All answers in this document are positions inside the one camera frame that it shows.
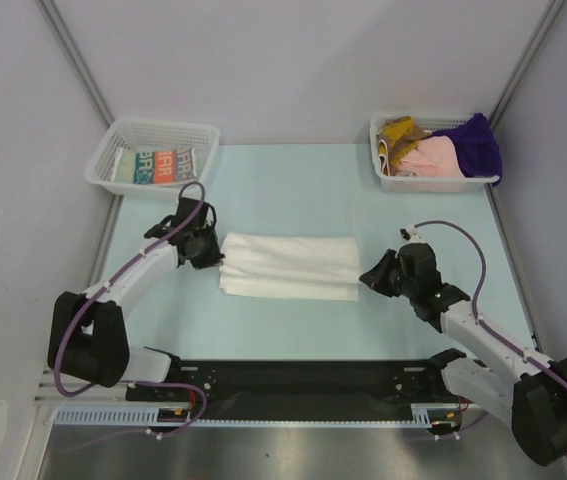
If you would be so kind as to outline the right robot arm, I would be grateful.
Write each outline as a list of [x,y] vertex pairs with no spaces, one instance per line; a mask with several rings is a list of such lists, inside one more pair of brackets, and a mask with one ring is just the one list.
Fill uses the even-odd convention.
[[405,297],[416,316],[471,352],[447,355],[425,374],[434,401],[459,395],[509,426],[538,465],[567,457],[567,358],[555,361],[524,347],[481,314],[471,298],[442,280],[434,251],[423,242],[387,250],[360,282],[388,298]]

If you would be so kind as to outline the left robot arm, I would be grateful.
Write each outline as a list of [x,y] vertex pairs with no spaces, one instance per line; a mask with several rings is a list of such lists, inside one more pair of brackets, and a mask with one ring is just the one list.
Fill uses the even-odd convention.
[[162,400],[177,397],[182,374],[167,353],[129,344],[125,316],[169,273],[186,263],[196,269],[220,265],[216,209],[182,197],[176,212],[152,226],[138,252],[111,278],[81,293],[66,291],[54,304],[47,362],[55,387],[74,397],[121,380],[148,382]]

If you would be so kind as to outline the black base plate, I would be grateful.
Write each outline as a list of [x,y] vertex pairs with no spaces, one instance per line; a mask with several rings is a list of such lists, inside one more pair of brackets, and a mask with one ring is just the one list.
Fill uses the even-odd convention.
[[163,387],[127,390],[132,402],[175,403],[190,398],[183,384],[203,390],[197,409],[222,412],[284,410],[313,414],[344,405],[355,411],[386,411],[412,404],[452,404],[459,415],[469,406],[444,386],[441,361],[351,360],[176,360]]

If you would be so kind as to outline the colourful rabbit print towel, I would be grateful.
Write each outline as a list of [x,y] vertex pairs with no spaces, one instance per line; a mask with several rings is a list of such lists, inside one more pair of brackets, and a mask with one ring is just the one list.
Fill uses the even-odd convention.
[[118,148],[109,180],[140,186],[174,186],[197,177],[194,148],[161,151],[133,151]]

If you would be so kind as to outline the right aluminium corner post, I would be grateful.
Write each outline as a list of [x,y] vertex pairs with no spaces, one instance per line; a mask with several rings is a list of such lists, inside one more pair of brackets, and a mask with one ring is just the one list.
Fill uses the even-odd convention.
[[540,55],[544,44],[553,28],[558,24],[562,13],[567,5],[566,0],[551,0],[537,23],[528,43],[516,63],[506,86],[499,97],[496,106],[489,116],[490,126],[493,131],[499,129],[508,107],[512,103],[535,59]]

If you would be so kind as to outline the left aluminium corner post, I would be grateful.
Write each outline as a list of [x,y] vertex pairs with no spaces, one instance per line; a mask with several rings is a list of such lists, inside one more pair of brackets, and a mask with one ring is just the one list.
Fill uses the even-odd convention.
[[35,0],[34,3],[76,75],[97,117],[105,128],[109,128],[114,122],[114,116],[56,2],[53,0]]

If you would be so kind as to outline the white towel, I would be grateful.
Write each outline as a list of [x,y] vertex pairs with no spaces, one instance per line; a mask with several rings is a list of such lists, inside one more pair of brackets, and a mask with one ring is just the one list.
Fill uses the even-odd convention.
[[362,274],[353,237],[227,234],[219,287],[228,295],[269,299],[359,299]]

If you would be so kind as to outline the aluminium corner post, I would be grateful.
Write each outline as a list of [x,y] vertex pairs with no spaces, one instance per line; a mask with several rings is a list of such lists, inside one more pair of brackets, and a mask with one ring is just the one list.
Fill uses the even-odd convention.
[[558,24],[562,13],[567,5],[566,0],[551,0],[537,23],[528,43],[516,63],[506,86],[499,97],[496,106],[489,116],[490,126],[493,131],[499,129],[508,107],[512,103],[535,59],[540,55],[544,44],[553,28]]
[[109,128],[114,122],[114,116],[56,2],[53,0],[35,0],[34,3],[76,75],[97,117],[105,128]]

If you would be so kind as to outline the empty white plastic basket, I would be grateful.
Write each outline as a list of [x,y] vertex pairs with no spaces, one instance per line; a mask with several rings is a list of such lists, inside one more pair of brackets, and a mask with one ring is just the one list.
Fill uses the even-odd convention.
[[102,137],[88,162],[85,179],[116,195],[174,200],[179,192],[177,185],[140,186],[112,180],[117,150],[120,147],[134,151],[192,148],[196,154],[195,179],[205,183],[213,170],[219,141],[220,131],[212,125],[124,117],[114,121]]

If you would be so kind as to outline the pink towel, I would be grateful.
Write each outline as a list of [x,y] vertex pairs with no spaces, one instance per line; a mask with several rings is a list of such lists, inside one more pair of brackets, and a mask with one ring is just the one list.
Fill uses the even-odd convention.
[[394,176],[428,178],[464,178],[456,150],[447,136],[421,140],[417,147],[399,160]]

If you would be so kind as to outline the purple towel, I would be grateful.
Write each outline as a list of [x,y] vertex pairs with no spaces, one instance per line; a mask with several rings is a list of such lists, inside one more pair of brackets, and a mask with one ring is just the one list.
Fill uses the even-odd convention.
[[456,128],[434,131],[432,136],[445,136],[452,141],[459,168],[466,178],[498,176],[493,185],[500,184],[503,161],[499,145],[488,119],[482,113],[475,113]]

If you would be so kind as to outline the white basket with towels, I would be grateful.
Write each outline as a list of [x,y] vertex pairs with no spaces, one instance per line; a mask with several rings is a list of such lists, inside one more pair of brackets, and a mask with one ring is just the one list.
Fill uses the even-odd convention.
[[[378,157],[377,137],[387,122],[403,116],[407,116],[407,113],[376,113],[370,119],[369,141],[372,168],[384,191],[394,193],[470,193],[500,180],[498,175],[465,178],[397,177],[385,175],[382,172],[381,162]],[[427,131],[456,128],[471,118],[469,114],[450,114],[447,116],[413,114],[412,117],[417,125]]]

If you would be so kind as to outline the yellow patterned towel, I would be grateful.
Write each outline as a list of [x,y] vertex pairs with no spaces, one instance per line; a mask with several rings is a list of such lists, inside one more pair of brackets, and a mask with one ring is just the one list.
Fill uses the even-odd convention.
[[376,137],[381,173],[386,176],[397,173],[401,160],[430,136],[431,132],[421,128],[411,116],[388,120]]

